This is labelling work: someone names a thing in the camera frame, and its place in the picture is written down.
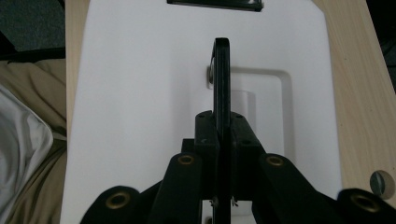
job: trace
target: screw hole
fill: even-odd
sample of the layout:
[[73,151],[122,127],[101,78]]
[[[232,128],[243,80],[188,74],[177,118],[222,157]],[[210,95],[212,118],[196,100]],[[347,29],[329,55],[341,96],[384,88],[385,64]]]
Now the screw hole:
[[375,171],[370,176],[370,188],[374,195],[381,199],[390,199],[395,192],[395,182],[385,171]]
[[380,209],[379,205],[375,201],[366,196],[352,194],[350,199],[355,205],[367,212],[376,213]]
[[190,164],[192,164],[194,162],[194,157],[192,157],[192,156],[181,156],[177,160],[182,165],[190,165]]
[[270,163],[273,166],[282,166],[283,165],[282,158],[280,158],[278,156],[267,157],[267,162]]
[[120,191],[112,194],[106,200],[106,206],[109,209],[119,209],[125,206],[131,200],[128,192]]

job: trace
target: white plastic tray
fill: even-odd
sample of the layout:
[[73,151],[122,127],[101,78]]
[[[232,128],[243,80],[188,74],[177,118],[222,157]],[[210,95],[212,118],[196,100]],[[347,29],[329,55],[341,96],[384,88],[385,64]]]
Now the white plastic tray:
[[324,16],[308,0],[264,4],[247,12],[91,1],[62,223],[80,222],[106,189],[143,191],[163,178],[182,139],[194,137],[195,115],[212,109],[206,69],[216,37],[231,43],[232,110],[267,152],[285,155],[335,197],[341,174]]

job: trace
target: white fabric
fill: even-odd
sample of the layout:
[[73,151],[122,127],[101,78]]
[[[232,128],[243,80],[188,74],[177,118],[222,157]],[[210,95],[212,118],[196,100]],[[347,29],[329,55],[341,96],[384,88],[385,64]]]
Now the white fabric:
[[50,127],[0,85],[0,223],[51,145]]

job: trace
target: wooden table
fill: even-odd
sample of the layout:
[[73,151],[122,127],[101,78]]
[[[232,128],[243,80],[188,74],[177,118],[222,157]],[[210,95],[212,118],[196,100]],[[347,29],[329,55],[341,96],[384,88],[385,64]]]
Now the wooden table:
[[[89,2],[65,1],[69,132]],[[371,191],[372,173],[384,171],[389,174],[383,175],[387,202],[396,207],[396,98],[366,2],[314,2],[325,13],[329,31],[344,188]]]

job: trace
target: black object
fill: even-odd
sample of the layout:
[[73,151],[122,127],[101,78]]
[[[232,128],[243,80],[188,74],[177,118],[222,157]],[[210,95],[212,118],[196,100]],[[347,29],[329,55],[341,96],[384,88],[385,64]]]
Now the black object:
[[64,0],[58,0],[59,5],[61,5],[62,9],[64,10]]
[[102,193],[81,223],[201,223],[211,200],[212,223],[230,224],[231,206],[252,201],[257,223],[396,223],[396,210],[372,193],[342,190],[337,201],[316,191],[287,158],[267,154],[247,120],[230,111],[230,47],[217,38],[211,60],[214,111],[195,117],[163,181],[138,194]]
[[396,1],[367,0],[379,41],[396,37]]
[[10,63],[36,63],[46,59],[64,59],[65,56],[65,48],[35,49],[0,55],[0,61],[9,61]]
[[5,35],[0,31],[0,56],[3,54],[16,53],[14,45],[9,42]]
[[168,4],[262,11],[262,0],[167,0]]

